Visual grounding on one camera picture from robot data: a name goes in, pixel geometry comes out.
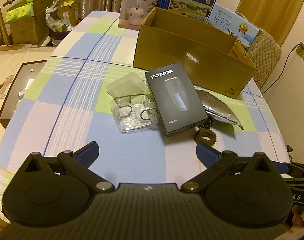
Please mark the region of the right hand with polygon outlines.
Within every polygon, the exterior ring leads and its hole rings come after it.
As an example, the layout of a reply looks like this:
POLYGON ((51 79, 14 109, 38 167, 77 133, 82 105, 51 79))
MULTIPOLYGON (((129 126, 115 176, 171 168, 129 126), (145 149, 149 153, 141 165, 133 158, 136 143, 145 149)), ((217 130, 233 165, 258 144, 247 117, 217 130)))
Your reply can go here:
POLYGON ((292 208, 292 223, 295 227, 304 227, 304 207, 294 205, 292 208))

